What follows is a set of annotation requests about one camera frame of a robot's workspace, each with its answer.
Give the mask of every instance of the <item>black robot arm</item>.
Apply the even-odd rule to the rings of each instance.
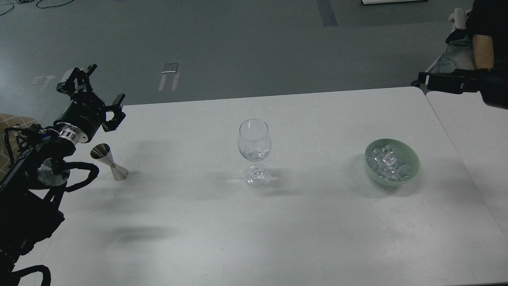
[[[104,131],[115,130],[125,118],[118,95],[112,105],[92,91],[89,76],[97,65],[85,70],[74,68],[58,84],[57,90],[70,96],[71,104],[54,121],[54,126],[41,128],[6,128],[5,144],[9,151],[11,169],[0,181],[0,285],[16,286],[20,278],[34,272],[43,273],[43,286],[51,281],[49,269],[38,265],[13,271],[21,255],[34,245],[51,237],[64,221],[58,210],[64,192],[72,192],[90,184],[99,168],[85,162],[65,162],[76,151],[76,144],[90,142],[100,126]],[[106,113],[113,119],[106,121]],[[9,145],[9,133],[17,132],[20,155],[14,162]],[[67,186],[70,171],[83,169],[88,176],[82,182]],[[43,198],[31,190],[48,192]]]
[[[432,91],[442,91],[453,94],[463,92],[478,92],[482,94],[485,104],[508,109],[508,75],[501,70],[460,70],[452,73],[418,74],[419,84],[426,84]]]

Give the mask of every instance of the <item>jigger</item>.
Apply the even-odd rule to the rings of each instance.
[[[113,178],[115,181],[121,181],[127,177],[129,174],[129,170],[126,168],[115,164],[113,161],[113,154],[111,153],[111,148],[106,143],[99,144],[95,146],[92,151],[90,151],[90,156],[111,167],[111,173],[113,173]]]

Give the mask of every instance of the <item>green bowl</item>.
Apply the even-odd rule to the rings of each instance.
[[[394,151],[397,153],[397,159],[399,161],[406,162],[407,164],[409,164],[411,166],[411,169],[409,171],[409,178],[407,180],[402,181],[402,182],[389,181],[388,179],[378,176],[368,166],[367,154],[369,152],[372,152],[374,149],[381,148],[383,146],[386,146],[387,144],[390,144],[392,146],[392,148],[394,149]],[[398,187],[398,186],[407,184],[407,183],[411,182],[412,180],[414,180],[418,176],[418,173],[420,172],[420,159],[418,158],[418,155],[416,154],[416,152],[408,145],[406,145],[400,141],[394,140],[394,139],[379,139],[379,140],[376,140],[376,141],[372,142],[371,144],[369,144],[367,149],[365,149],[363,162],[364,162],[365,168],[367,169],[367,173],[374,181],[376,181],[384,186],[389,186],[389,187]]]

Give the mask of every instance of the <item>bowl of ice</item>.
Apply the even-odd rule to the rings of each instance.
[[[414,180],[420,171],[420,159],[408,145],[394,139],[379,139],[365,150],[367,173],[376,182],[398,187]]]

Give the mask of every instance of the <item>glass base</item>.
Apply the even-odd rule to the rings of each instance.
[[[261,164],[249,166],[245,170],[245,182],[251,187],[257,187],[268,183],[270,171]]]

